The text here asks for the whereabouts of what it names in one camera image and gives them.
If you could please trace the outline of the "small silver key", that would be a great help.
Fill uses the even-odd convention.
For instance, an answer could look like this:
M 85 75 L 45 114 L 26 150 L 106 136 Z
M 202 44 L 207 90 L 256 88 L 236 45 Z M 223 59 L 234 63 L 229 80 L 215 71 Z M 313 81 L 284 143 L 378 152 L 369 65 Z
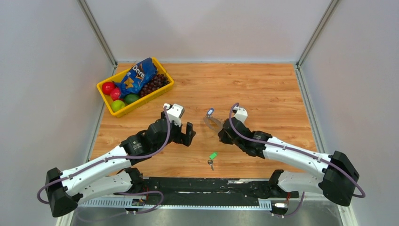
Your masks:
M 211 167 L 212 171 L 214 171 L 214 161 L 212 159 L 209 159 L 207 161 L 208 165 Z

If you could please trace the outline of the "metal keyring holder plate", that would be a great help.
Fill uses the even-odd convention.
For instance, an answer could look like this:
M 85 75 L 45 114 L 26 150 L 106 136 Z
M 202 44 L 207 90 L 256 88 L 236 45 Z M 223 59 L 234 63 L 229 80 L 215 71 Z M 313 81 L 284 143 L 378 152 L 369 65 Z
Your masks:
M 223 120 L 220 120 L 212 115 L 207 114 L 203 118 L 204 123 L 213 131 L 216 133 L 220 132 L 223 128 Z

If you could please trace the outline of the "blue key tag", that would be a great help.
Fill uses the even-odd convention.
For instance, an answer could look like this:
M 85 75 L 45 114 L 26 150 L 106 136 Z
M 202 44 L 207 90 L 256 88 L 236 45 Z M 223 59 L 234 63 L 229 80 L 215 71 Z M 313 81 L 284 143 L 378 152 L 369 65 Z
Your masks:
M 214 108 L 210 108 L 210 109 L 207 111 L 207 115 L 212 115 L 214 111 L 215 111 Z

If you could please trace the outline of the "green key tag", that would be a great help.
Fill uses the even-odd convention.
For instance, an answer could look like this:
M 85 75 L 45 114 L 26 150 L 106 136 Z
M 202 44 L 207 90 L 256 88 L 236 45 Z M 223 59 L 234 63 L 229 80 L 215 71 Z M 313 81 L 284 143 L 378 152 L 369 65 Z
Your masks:
M 212 154 L 209 155 L 209 159 L 213 160 L 214 158 L 216 158 L 218 156 L 218 152 L 213 152 Z

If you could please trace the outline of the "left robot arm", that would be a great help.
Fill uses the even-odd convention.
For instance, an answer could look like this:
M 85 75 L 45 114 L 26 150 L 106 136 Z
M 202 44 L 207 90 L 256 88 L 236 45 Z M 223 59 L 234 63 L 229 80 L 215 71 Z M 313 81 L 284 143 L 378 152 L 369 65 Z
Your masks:
M 52 168 L 46 173 L 46 192 L 53 217 L 64 216 L 88 200 L 113 194 L 130 192 L 140 194 L 144 189 L 142 176 L 133 166 L 160 153 L 166 145 L 174 142 L 190 146 L 196 132 L 192 123 L 182 132 L 181 117 L 184 107 L 164 104 L 161 117 L 145 130 L 129 136 L 104 155 L 80 166 L 59 170 Z

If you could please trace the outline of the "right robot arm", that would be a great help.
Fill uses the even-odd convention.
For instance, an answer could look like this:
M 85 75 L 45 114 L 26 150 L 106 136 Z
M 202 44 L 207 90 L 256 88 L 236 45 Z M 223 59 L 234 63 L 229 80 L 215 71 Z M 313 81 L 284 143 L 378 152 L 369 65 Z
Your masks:
M 227 119 L 218 131 L 220 142 L 236 145 L 252 157 L 275 160 L 303 170 L 274 172 L 269 191 L 274 196 L 304 191 L 324 195 L 331 202 L 349 206 L 358 185 L 359 173 L 346 154 L 309 151 L 288 144 L 269 133 L 251 131 L 235 117 Z

